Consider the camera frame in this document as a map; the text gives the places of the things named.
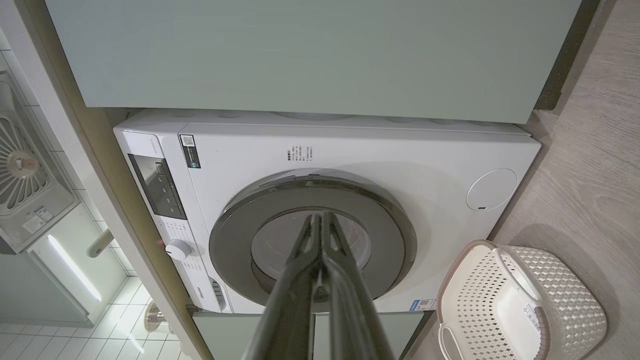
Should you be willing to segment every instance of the ventilation fan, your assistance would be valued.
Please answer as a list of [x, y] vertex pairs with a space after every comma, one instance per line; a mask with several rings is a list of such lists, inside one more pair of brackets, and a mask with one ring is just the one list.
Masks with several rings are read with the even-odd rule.
[[0, 253], [24, 250], [78, 203], [0, 72]]

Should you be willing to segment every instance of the washing machine door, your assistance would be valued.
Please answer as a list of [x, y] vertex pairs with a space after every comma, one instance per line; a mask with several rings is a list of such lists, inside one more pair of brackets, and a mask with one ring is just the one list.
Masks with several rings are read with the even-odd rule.
[[[303, 222], [324, 210], [337, 215], [374, 299], [405, 277], [416, 238], [402, 208], [371, 181], [330, 169], [275, 174], [239, 192], [211, 231], [213, 266], [227, 286], [266, 305]], [[328, 311], [326, 299], [317, 291], [312, 310]]]

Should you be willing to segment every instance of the washing machine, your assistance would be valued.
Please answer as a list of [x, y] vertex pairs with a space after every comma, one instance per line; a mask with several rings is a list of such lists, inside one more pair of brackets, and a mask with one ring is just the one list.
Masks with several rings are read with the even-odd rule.
[[145, 110], [115, 134], [194, 305], [222, 313], [263, 312], [322, 210], [378, 311], [434, 309], [540, 149], [510, 124], [216, 110]]

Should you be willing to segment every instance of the dial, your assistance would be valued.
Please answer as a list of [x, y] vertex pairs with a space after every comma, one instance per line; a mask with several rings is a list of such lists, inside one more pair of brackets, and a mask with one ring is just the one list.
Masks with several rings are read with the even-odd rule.
[[169, 245], [164, 248], [164, 251], [173, 259], [184, 261], [191, 253], [191, 247], [180, 239], [171, 239]]

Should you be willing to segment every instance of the woven plastic basket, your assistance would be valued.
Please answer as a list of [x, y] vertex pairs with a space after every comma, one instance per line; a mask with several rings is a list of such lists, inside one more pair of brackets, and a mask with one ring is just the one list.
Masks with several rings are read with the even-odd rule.
[[438, 316], [447, 360], [578, 360], [607, 329], [598, 302], [557, 257], [484, 240], [453, 264]]

